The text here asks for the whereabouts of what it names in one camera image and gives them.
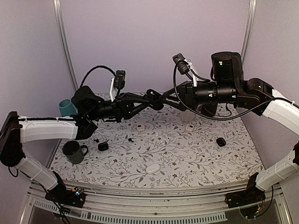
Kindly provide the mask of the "black oval case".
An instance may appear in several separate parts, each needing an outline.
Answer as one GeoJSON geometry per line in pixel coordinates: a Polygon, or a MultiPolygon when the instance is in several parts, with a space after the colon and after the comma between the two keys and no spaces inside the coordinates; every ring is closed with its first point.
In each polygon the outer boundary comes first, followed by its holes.
{"type": "Polygon", "coordinates": [[[143,96],[144,99],[149,101],[149,107],[155,111],[162,110],[164,105],[160,102],[162,95],[153,89],[148,89],[146,94],[143,96]]]}

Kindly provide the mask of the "black round earbud case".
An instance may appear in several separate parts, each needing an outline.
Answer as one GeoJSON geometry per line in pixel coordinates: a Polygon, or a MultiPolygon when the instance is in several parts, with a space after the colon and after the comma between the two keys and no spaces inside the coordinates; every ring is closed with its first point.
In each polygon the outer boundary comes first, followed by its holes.
{"type": "Polygon", "coordinates": [[[218,144],[218,146],[220,147],[224,147],[226,145],[226,141],[224,140],[224,138],[219,137],[216,139],[216,143],[218,144]]]}

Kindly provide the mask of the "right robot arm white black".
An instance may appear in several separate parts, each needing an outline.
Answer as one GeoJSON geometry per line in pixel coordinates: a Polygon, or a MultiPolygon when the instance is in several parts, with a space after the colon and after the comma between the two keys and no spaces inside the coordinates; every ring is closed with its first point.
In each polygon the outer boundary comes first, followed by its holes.
{"type": "Polygon", "coordinates": [[[194,78],[177,85],[174,74],[173,89],[160,96],[160,102],[166,104],[167,99],[177,101],[173,107],[210,119],[217,119],[218,104],[232,104],[245,109],[239,116],[253,112],[282,124],[295,134],[299,133],[298,105],[259,78],[244,80],[239,53],[223,51],[212,54],[209,81],[199,77],[192,62],[181,53],[172,59],[175,72],[179,71],[182,75],[191,72],[194,78]]]}

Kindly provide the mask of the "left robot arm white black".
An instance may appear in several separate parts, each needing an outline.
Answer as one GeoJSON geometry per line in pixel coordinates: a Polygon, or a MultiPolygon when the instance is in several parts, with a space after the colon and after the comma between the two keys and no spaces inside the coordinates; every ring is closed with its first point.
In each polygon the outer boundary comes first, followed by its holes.
{"type": "Polygon", "coordinates": [[[40,183],[60,203],[69,199],[69,191],[54,172],[23,151],[23,144],[35,140],[85,140],[98,128],[94,121],[112,119],[121,122],[122,119],[132,118],[152,103],[149,97],[133,93],[122,93],[114,100],[104,100],[88,86],[80,87],[71,101],[78,110],[76,115],[29,118],[12,111],[0,131],[0,162],[40,183]]]}

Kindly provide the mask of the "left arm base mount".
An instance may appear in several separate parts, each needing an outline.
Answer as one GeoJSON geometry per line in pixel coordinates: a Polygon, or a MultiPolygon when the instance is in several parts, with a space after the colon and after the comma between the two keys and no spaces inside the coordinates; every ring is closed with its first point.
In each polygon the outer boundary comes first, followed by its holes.
{"type": "Polygon", "coordinates": [[[56,186],[46,192],[45,199],[62,205],[83,208],[86,194],[80,190],[68,190],[64,186],[56,186]]]}

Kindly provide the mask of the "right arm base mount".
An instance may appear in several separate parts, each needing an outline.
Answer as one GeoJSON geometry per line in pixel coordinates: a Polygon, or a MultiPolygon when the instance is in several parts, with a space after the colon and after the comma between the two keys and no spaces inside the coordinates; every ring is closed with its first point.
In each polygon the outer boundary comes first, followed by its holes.
{"type": "Polygon", "coordinates": [[[257,203],[266,199],[264,191],[256,187],[257,175],[258,173],[256,172],[249,178],[245,190],[228,193],[225,195],[225,203],[229,208],[257,203]]]}

